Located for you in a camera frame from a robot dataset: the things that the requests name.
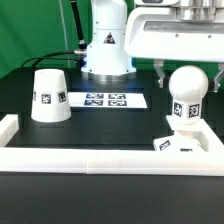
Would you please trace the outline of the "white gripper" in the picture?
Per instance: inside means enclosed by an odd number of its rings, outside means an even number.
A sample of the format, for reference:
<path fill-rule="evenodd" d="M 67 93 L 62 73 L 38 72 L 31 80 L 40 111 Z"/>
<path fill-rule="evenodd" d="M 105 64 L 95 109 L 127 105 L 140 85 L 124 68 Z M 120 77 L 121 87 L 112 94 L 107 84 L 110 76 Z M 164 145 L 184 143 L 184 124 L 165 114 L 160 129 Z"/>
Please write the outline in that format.
<path fill-rule="evenodd" d="M 224 0 L 134 0 L 127 21 L 129 56 L 154 60 L 159 87 L 163 60 L 218 62 L 214 92 L 224 78 Z"/>

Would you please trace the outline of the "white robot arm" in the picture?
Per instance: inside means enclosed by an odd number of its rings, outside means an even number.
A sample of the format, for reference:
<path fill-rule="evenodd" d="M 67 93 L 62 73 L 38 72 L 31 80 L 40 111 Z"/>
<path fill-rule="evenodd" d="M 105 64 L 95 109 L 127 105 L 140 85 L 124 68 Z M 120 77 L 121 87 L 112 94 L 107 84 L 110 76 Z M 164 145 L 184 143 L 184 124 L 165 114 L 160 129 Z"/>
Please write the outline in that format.
<path fill-rule="evenodd" d="M 213 62 L 217 91 L 224 79 L 224 0 L 91 0 L 92 41 L 86 77 L 116 80 L 132 73 L 133 58 L 151 59 L 165 83 L 165 61 Z"/>

